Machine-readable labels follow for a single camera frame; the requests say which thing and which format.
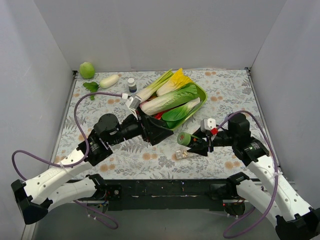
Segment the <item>green pill bottle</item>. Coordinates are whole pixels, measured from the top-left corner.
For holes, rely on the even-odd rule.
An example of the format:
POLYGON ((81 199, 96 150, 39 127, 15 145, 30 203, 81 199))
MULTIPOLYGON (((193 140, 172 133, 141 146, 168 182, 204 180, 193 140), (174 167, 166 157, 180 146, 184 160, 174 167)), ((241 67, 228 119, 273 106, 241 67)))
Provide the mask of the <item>green pill bottle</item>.
POLYGON ((188 148, 201 147, 203 142, 203 139, 187 132, 180 132, 177 136, 177 143, 188 148))

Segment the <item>clear weekly pill organizer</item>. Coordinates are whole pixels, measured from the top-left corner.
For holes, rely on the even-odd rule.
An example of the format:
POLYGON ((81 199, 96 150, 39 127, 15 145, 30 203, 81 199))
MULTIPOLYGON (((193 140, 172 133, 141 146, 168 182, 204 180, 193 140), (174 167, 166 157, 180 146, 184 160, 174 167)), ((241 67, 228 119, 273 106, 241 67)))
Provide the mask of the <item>clear weekly pill organizer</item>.
POLYGON ((194 153, 187 152, 186 150, 177 150, 175 152, 175 158, 177 160, 185 160, 185 159, 192 159, 196 155, 194 153))

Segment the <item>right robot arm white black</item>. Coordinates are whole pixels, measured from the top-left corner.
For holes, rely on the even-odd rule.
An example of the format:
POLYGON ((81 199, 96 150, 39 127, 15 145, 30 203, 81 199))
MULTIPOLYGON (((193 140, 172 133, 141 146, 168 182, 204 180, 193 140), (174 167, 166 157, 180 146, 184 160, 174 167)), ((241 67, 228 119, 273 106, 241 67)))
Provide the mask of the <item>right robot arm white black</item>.
POLYGON ((257 222, 268 219, 281 240, 310 240, 318 236, 320 210, 306 202, 279 171, 271 145, 263 145, 251 135, 247 114, 245 110, 230 114, 223 121, 226 129, 216 126, 212 118, 204 119, 195 133, 180 133, 177 142, 188 147, 189 153, 202 156, 213 152, 215 147, 231 147, 262 187, 240 172, 227 178, 227 195, 249 201, 262 213, 257 222))

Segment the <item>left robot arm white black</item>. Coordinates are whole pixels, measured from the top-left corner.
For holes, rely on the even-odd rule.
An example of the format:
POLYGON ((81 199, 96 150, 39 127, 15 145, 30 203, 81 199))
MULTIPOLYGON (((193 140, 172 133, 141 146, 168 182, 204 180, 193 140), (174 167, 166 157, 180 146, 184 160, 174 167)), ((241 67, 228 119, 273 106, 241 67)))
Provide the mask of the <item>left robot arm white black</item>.
POLYGON ((34 224, 54 208, 78 199, 118 200, 120 196, 115 191, 120 192, 121 186, 108 186, 99 174, 87 175, 73 183, 70 180, 111 156, 114 145, 140 136, 154 146, 173 133, 164 121, 140 109, 137 115, 130 114, 122 123, 114 114, 104 114, 89 136, 60 163, 38 176, 21 178, 11 184, 24 223, 34 224))

